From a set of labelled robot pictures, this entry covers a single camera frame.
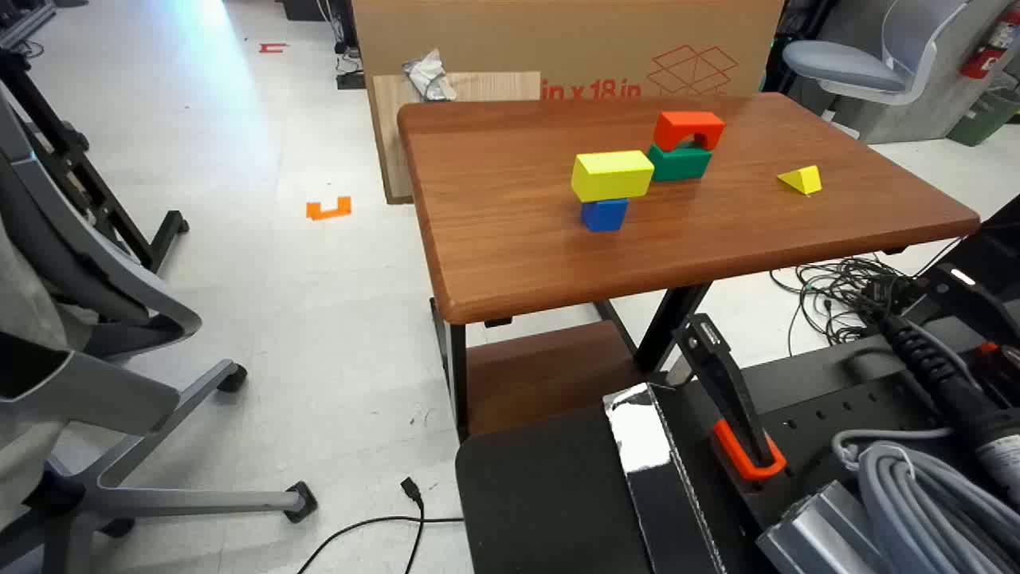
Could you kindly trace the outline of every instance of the shelf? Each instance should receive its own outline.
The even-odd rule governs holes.
[[[612,323],[469,347],[469,437],[598,405],[637,380]]]

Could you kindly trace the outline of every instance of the floor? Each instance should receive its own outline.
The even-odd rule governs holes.
[[[323,511],[281,517],[149,519],[123,542],[96,540],[113,574],[297,570],[331,530],[410,514],[405,477],[430,514],[460,514],[455,435],[426,316],[426,270],[413,207],[390,207],[363,92],[331,84],[331,28],[288,23],[274,0],[93,0],[39,37],[33,76],[93,142],[93,163],[145,229],[168,207],[191,233],[165,265],[174,295],[203,316],[200,335],[135,362],[187,383],[220,358],[241,362],[251,387],[203,405],[132,482],[184,487],[288,487],[309,482]],[[984,148],[877,148],[947,194],[996,213],[1018,194],[1020,129]],[[307,201],[355,199],[355,216],[309,224]],[[939,247],[886,260],[906,270]],[[618,301],[632,333],[652,295]],[[763,274],[719,280],[705,311],[740,364],[788,353],[795,296]],[[476,328],[512,337],[592,319],[589,311],[523,316]],[[808,328],[795,347],[820,347]],[[60,445],[87,460],[107,437]],[[410,528],[336,542],[312,570],[402,570]],[[430,528],[419,570],[473,570],[463,528]]]

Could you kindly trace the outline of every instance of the yellow block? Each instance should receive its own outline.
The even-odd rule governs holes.
[[[802,168],[795,168],[795,173],[781,173],[777,182],[791,187],[791,189],[800,193],[800,194],[816,194],[816,193],[821,193],[821,173],[820,173],[820,167],[802,167]]]
[[[640,151],[577,153],[570,189],[589,201],[645,199],[652,167]]]

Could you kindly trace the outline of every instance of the red block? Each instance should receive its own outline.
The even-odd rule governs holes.
[[[697,148],[714,151],[724,129],[728,121],[714,113],[663,113],[656,121],[656,148],[668,153],[686,142],[697,142]]]

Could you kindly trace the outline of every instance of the toy block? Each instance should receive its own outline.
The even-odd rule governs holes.
[[[724,139],[728,121],[714,113],[663,113],[656,121],[656,148],[677,151],[680,145],[696,142],[705,151],[714,151]]]
[[[668,153],[660,148],[650,148],[648,159],[656,167],[652,173],[656,182],[690,182],[705,175],[711,153],[697,145],[686,145]]]
[[[820,173],[820,167],[802,167],[802,168],[795,168],[795,173],[781,173],[777,182],[791,187],[791,189],[800,193],[800,194],[816,194],[816,193],[821,193],[821,173]]]
[[[579,224],[592,233],[612,233],[625,227],[628,216],[628,206],[625,199],[616,201],[592,201],[592,206],[579,206]]]
[[[350,213],[350,199],[339,199],[339,207],[331,207],[331,211],[323,211],[319,201],[307,206],[309,221],[331,221],[331,216],[346,216],[346,213]]]
[[[577,201],[645,199],[650,187],[650,159],[640,151],[577,153],[570,189]]]

